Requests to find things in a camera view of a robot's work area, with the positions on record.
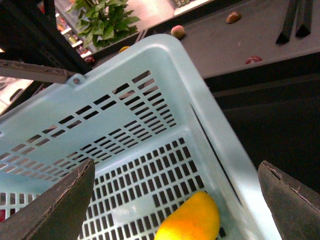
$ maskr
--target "black rod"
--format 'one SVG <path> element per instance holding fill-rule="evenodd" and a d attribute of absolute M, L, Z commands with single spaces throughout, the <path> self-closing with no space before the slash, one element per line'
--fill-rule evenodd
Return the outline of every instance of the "black rod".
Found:
<path fill-rule="evenodd" d="M 279 37 L 276 40 L 276 44 L 286 44 L 290 41 L 292 27 L 294 25 L 294 20 L 297 10 L 297 0 L 290 0 L 288 8 L 286 10 L 284 23 Z"/>
<path fill-rule="evenodd" d="M 298 3 L 298 16 L 295 36 L 305 37 L 311 33 L 313 0 L 300 0 Z"/>

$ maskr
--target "basket bottom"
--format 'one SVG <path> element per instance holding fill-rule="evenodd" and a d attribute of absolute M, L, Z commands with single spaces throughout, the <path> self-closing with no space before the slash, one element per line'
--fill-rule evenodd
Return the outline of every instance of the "basket bottom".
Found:
<path fill-rule="evenodd" d="M 244 239 L 192 136 L 178 131 L 157 142 L 139 157 L 126 157 L 96 173 L 78 239 L 153 240 L 161 222 L 197 191 L 217 202 L 217 239 Z"/>

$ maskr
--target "green leaf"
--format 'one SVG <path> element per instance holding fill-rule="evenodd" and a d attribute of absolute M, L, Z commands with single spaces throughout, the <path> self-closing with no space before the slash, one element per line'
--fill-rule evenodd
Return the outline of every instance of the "green leaf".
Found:
<path fill-rule="evenodd" d="M 129 31 L 129 28 L 126 24 L 120 22 L 120 23 L 117 23 L 115 26 L 114 26 L 114 29 L 115 30 L 118 30 L 118 31 Z"/>
<path fill-rule="evenodd" d="M 98 35 L 93 35 L 93 37 L 92 37 L 92 42 L 93 42 L 93 45 L 95 46 L 95 47 L 97 47 L 97 44 L 98 44 Z"/>
<path fill-rule="evenodd" d="M 138 18 L 137 16 L 129 16 L 126 19 L 123 20 L 123 23 L 126 24 L 126 25 L 129 25 L 129 24 L 136 23 L 139 20 L 140 20 L 140 18 Z"/>
<path fill-rule="evenodd" d="M 94 12 L 95 12 L 95 8 L 93 7 L 93 8 L 91 8 L 89 11 L 86 11 L 84 15 L 85 15 L 87 18 L 90 18 L 91 15 L 92 15 Z"/>
<path fill-rule="evenodd" d="M 97 40 L 97 41 L 96 41 L 96 44 L 94 44 L 94 46 L 95 46 L 97 49 L 101 48 L 101 40 Z"/>
<path fill-rule="evenodd" d="M 90 23 L 90 22 L 88 22 L 88 21 L 79 19 L 79 20 L 76 22 L 75 28 L 76 28 L 76 29 L 82 29 L 83 27 L 88 26 L 89 23 Z"/>
<path fill-rule="evenodd" d="M 100 46 L 101 46 L 101 47 L 107 47 L 108 45 L 110 45 L 111 43 L 113 43 L 113 41 L 111 41 L 111 40 L 101 40 L 100 42 L 101 42 L 101 43 L 100 43 Z"/>
<path fill-rule="evenodd" d="M 103 31 L 103 35 L 101 36 L 101 38 L 103 40 L 108 40 L 108 39 L 112 39 L 115 35 L 115 31 L 114 31 L 114 26 L 109 26 L 108 28 L 105 28 Z"/>
<path fill-rule="evenodd" d="M 104 20 L 104 21 L 103 21 L 103 25 L 104 25 L 105 28 L 109 27 L 109 25 L 110 25 L 110 20 Z"/>
<path fill-rule="evenodd" d="M 123 5 L 123 2 L 120 1 L 120 0 L 110 0 L 106 3 L 107 6 L 110 6 L 110 5 L 117 5 L 117 6 L 121 6 Z"/>
<path fill-rule="evenodd" d="M 78 10 L 82 8 L 83 2 L 81 0 L 75 1 L 75 3 L 71 6 L 71 8 L 68 10 L 68 12 L 71 12 L 73 10 Z"/>
<path fill-rule="evenodd" d="M 128 17 L 130 14 L 132 14 L 134 12 L 134 10 L 131 11 L 127 11 L 123 14 L 124 17 Z"/>
<path fill-rule="evenodd" d="M 132 34 L 135 34 L 136 32 L 138 32 L 137 26 L 130 26 L 130 27 L 129 27 L 128 36 L 129 36 L 129 35 L 132 35 Z"/>
<path fill-rule="evenodd" d="M 117 40 L 123 39 L 127 36 L 129 36 L 130 34 L 127 31 L 120 31 L 116 34 L 117 36 Z"/>
<path fill-rule="evenodd" d="M 103 22 L 100 22 L 99 25 L 96 27 L 94 34 L 96 35 L 103 35 L 104 34 L 105 25 Z"/>
<path fill-rule="evenodd" d="M 89 35 L 85 38 L 84 42 L 83 42 L 83 47 L 87 48 L 89 46 L 89 44 L 92 42 L 92 38 L 94 37 L 94 34 L 92 33 L 92 31 L 89 33 Z"/>
<path fill-rule="evenodd" d="M 99 12 L 101 9 L 104 9 L 106 7 L 106 1 L 107 0 L 103 0 L 102 2 L 100 2 L 98 5 L 96 5 L 94 7 L 94 11 L 95 12 Z"/>
<path fill-rule="evenodd" d="M 88 26 L 85 30 L 77 33 L 77 35 L 79 37 L 87 36 L 91 30 L 92 30 L 92 26 Z"/>
<path fill-rule="evenodd" d="M 99 12 L 95 11 L 90 18 L 97 18 L 99 16 Z"/>

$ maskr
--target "gray surface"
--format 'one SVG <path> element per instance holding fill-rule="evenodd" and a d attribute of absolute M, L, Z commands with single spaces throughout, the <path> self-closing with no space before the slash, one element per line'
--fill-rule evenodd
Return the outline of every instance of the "gray surface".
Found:
<path fill-rule="evenodd" d="M 288 3 L 288 0 L 245 1 L 185 25 L 186 36 L 181 42 L 203 78 L 319 52 L 319 0 L 313 1 L 309 36 L 295 37 L 294 23 L 290 42 L 283 45 L 275 43 Z M 242 19 L 227 24 L 226 17 L 232 11 L 240 12 Z M 252 55 L 261 57 L 263 61 L 245 65 L 247 58 Z"/>

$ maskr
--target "peach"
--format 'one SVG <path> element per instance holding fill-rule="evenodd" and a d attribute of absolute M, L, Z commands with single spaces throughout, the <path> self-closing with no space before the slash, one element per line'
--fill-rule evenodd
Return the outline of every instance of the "peach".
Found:
<path fill-rule="evenodd" d="M 177 39 L 181 39 L 186 34 L 185 28 L 181 25 L 174 26 L 171 29 L 171 35 Z"/>

